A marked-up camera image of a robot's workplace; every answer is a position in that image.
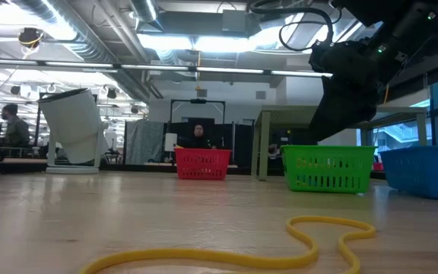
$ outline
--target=man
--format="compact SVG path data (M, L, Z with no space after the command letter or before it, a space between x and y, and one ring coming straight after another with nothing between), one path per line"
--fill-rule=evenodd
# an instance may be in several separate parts
M8 104L3 107L2 119L8 121L3 143L13 148L24 148L28 146L28 142L30 141L30 132L28 130L28 124L20 119L20 117L16 115L17 113L18 105L16 104Z
M211 145L211 141L209 141L204 136L204 127L202 125L195 125L194 127L194 137L188 142L185 146L186 148L213 148L216 147Z

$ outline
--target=green basket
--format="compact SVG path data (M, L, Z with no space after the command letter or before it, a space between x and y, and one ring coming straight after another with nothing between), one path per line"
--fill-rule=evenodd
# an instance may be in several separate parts
M376 147L284 145L285 177L293 191L365 193Z

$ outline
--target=yellow tube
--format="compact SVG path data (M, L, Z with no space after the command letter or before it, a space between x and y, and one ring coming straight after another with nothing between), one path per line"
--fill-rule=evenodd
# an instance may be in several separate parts
M336 225L348 225L355 228L361 228L363 231L349 232L340 236L338 240L339 253L346 259L351 268L343 274L358 274L360 272L360 261L356 255L348 248L346 241L356 239L367 239L374 237L376 229L367 223L345 218L333 218L322 216L299 216L294 217L287 222L287 231L297 240L304 242L309 251L299 256L291 257L266 257L252 256L231 252L200 250L192 248L160 248L149 250L136 250L123 253L117 253L105 256L95 262L85 266L80 274L95 274L102 269L115 266L120 263L127 263L137 260L155 260L155 259L192 259L204 260L219 263L229 263L239 266L248 266L257 269L294 269L307 266L319 257L319 245L307 234L298 231L294 225L301 222L324 222Z

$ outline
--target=plastic basket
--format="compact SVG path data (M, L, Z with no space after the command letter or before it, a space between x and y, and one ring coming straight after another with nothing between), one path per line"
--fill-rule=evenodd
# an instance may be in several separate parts
M180 179L223 180L230 150L178 148L176 169Z
M293 191L365 193L375 147L286 145L285 177Z
M413 147L381 152L390 187L438 199L438 147Z

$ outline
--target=blue basket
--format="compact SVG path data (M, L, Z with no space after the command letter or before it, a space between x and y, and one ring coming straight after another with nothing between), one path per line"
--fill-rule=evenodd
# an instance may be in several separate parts
M390 187L438 199L438 147L384 151L381 158Z

